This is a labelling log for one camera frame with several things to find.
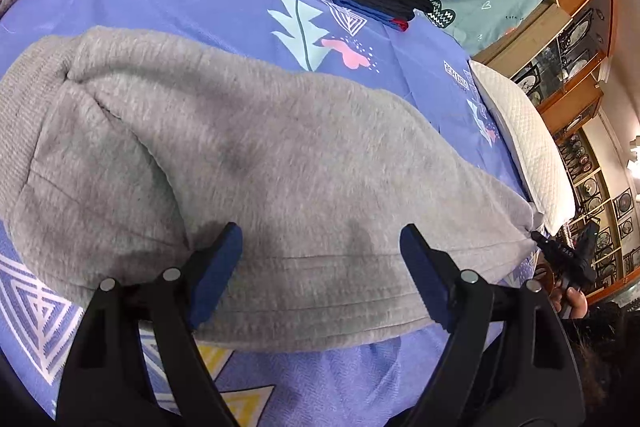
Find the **black jacket sleeve forearm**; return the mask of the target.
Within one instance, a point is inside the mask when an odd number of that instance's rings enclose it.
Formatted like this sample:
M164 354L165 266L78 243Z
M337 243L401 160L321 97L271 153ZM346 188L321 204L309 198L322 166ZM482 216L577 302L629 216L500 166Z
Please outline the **black jacket sleeve forearm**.
M601 303L564 329L578 367L586 426L639 424L639 312Z

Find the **person's right hand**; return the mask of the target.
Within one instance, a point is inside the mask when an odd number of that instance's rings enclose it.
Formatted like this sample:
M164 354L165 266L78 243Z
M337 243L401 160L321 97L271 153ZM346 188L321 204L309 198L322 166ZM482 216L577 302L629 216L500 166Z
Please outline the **person's right hand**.
M585 270L576 259L551 260L538 255L534 280L547 293L561 319L582 319L588 311L584 287L591 282L592 270Z

